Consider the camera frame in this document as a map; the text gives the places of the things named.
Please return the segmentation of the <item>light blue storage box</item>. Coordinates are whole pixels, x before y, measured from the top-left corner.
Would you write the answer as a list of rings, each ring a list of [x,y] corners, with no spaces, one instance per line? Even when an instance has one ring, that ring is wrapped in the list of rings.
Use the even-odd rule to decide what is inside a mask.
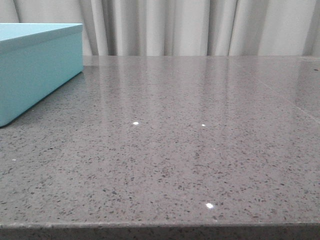
[[[0,125],[83,70],[81,23],[1,23]]]

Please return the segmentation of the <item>grey pleated curtain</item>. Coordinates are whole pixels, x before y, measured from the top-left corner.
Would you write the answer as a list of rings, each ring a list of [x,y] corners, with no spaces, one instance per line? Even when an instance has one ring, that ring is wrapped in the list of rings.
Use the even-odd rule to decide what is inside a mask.
[[[86,56],[319,56],[317,0],[3,0],[3,23],[81,23]]]

